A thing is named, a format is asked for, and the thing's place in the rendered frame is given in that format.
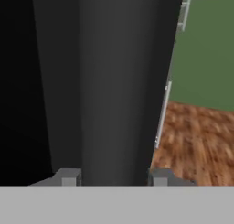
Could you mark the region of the black fridge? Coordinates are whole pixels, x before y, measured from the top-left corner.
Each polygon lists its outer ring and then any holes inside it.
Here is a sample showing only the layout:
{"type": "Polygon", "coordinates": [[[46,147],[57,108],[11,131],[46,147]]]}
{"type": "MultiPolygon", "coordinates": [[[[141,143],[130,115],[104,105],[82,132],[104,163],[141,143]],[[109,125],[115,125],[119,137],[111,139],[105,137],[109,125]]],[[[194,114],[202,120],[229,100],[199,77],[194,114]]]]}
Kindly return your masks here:
{"type": "Polygon", "coordinates": [[[0,0],[0,186],[145,184],[182,1],[0,0]]]}

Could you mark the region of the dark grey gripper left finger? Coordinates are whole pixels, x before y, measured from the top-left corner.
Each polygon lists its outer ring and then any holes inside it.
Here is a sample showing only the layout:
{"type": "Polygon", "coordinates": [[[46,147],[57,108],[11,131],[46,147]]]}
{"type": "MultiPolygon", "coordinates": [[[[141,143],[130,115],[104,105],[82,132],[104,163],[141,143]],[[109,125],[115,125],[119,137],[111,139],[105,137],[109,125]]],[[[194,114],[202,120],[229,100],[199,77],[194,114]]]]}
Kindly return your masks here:
{"type": "Polygon", "coordinates": [[[60,168],[53,177],[41,180],[34,187],[76,187],[81,185],[80,168],[60,168]]]}

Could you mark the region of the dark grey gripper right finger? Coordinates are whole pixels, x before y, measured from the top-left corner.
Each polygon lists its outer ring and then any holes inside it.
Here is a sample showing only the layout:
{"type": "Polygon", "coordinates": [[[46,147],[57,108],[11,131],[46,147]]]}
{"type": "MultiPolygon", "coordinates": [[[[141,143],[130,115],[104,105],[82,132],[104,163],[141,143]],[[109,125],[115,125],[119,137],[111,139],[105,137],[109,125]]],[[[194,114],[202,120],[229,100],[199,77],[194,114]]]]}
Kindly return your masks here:
{"type": "Polygon", "coordinates": [[[177,177],[169,168],[153,168],[148,172],[148,186],[196,186],[196,181],[177,177]]]}

